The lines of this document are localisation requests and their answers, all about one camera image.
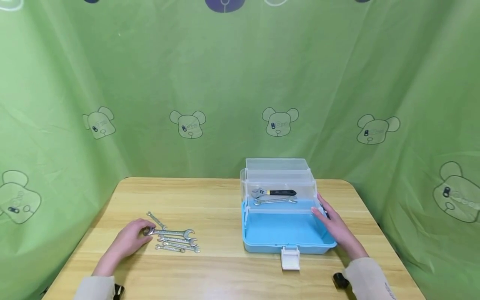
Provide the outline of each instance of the purple circle print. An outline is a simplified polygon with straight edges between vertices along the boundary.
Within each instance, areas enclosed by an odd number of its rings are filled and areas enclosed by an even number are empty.
[[[205,0],[207,6],[214,12],[234,12],[243,6],[245,0]]]

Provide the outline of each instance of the hand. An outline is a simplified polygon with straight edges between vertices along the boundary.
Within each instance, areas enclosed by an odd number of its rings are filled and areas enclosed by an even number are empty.
[[[340,215],[332,206],[317,193],[317,199],[320,201],[324,210],[330,218],[325,217],[316,207],[312,207],[312,213],[325,225],[328,232],[337,241],[338,245],[348,254],[351,260],[361,257],[368,257],[367,252],[358,239],[348,229]]]
[[[151,241],[151,236],[138,237],[140,231],[145,227],[155,227],[155,224],[147,220],[137,219],[120,230],[113,243],[100,258],[92,275],[112,276],[122,259],[134,254],[140,247]]]
[[[143,219],[137,219],[128,223],[127,226],[118,233],[108,248],[107,253],[111,253],[122,260],[137,252],[140,247],[152,240],[151,236],[138,238],[140,230],[145,227],[155,227],[155,224]]]

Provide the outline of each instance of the cartoon bear face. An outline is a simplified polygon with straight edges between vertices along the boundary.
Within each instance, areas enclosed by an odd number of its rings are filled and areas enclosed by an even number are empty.
[[[14,223],[26,222],[40,207],[41,198],[25,188],[28,177],[19,171],[6,171],[0,186],[0,210]]]
[[[24,0],[0,0],[0,11],[14,12],[20,10]]]
[[[299,111],[291,108],[287,112],[275,112],[273,108],[266,108],[262,118],[267,121],[266,131],[271,136],[284,136],[290,132],[290,123],[299,117]]]
[[[391,117],[387,120],[375,120],[372,115],[365,115],[360,118],[357,125],[362,128],[357,141],[362,144],[380,144],[385,140],[387,132],[395,132],[400,128],[400,120]]]
[[[206,122],[206,117],[201,111],[196,111],[193,115],[182,115],[174,110],[170,113],[170,121],[179,125],[179,134],[186,139],[197,139],[202,136],[201,124]]]
[[[115,127],[110,122],[114,118],[113,113],[106,107],[102,106],[98,111],[83,115],[83,117],[85,128],[90,129],[93,137],[97,140],[115,132]]]
[[[466,223],[478,220],[480,187],[462,177],[462,169],[450,161],[440,168],[442,184],[433,190],[435,202],[448,215]]]

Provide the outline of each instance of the wood grain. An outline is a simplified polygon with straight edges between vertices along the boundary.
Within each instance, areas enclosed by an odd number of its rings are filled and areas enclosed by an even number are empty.
[[[343,180],[318,180],[322,196],[340,213],[385,272],[398,299],[424,299],[355,189]],[[201,253],[155,250],[155,241],[125,260],[115,278],[124,300],[354,299],[332,275],[348,261],[335,249],[301,255],[298,271],[282,271],[278,254],[248,253],[241,234],[238,179],[127,178],[68,260],[44,300],[72,299],[84,276],[128,222],[152,211],[169,229],[195,230]]]

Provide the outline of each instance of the blue toolbox base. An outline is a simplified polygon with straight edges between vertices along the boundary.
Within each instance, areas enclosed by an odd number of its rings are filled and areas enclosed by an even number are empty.
[[[243,243],[248,252],[280,253],[298,247],[303,254],[324,254],[336,246],[325,226],[312,213],[248,213],[242,203]]]

